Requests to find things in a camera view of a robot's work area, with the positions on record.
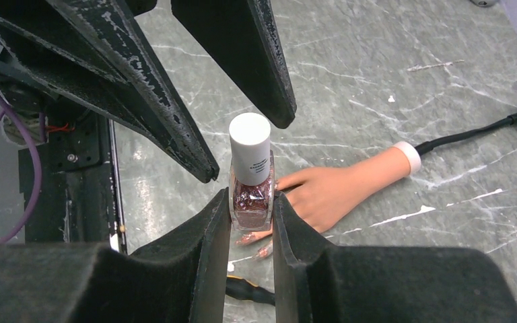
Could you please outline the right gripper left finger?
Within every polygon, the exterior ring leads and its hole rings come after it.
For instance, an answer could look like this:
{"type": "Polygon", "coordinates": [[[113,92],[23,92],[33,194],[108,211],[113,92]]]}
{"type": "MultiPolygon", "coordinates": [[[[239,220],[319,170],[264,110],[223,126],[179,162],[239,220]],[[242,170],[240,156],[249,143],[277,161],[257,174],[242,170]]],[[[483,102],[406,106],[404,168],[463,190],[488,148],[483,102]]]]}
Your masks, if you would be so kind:
{"type": "Polygon", "coordinates": [[[221,322],[228,190],[126,255],[105,243],[0,245],[0,322],[221,322]]]}

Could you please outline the glitter nail polish bottle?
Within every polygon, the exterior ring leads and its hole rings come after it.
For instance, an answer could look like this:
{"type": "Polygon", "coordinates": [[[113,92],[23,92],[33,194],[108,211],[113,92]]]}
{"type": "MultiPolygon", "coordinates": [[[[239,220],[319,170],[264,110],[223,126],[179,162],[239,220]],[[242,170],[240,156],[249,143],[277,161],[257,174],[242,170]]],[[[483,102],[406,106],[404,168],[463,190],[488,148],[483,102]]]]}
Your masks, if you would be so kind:
{"type": "Polygon", "coordinates": [[[274,201],[271,125],[263,115],[246,112],[230,122],[229,207],[234,229],[267,231],[274,201]]]}

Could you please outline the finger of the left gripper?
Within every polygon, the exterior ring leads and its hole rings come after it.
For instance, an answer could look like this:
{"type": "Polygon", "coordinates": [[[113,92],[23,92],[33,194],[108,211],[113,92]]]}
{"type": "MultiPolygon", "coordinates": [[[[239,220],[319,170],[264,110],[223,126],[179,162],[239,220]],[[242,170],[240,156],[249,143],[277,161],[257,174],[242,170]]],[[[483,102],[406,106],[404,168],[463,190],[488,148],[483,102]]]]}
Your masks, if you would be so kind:
{"type": "Polygon", "coordinates": [[[270,1],[172,1],[173,16],[277,128],[297,104],[270,1]]]}
{"type": "Polygon", "coordinates": [[[0,1],[0,89],[74,122],[94,111],[148,138],[203,183],[219,166],[136,21],[155,1],[0,1]]]}

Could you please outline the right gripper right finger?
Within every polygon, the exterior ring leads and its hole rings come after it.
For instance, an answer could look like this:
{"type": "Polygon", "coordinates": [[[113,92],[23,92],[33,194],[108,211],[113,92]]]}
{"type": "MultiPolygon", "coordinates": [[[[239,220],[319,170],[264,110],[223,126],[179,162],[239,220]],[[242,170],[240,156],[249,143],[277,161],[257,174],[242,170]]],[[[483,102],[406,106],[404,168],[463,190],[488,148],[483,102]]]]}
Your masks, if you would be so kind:
{"type": "Polygon", "coordinates": [[[471,248],[338,246],[273,205],[278,322],[517,322],[499,267],[471,248]]]}

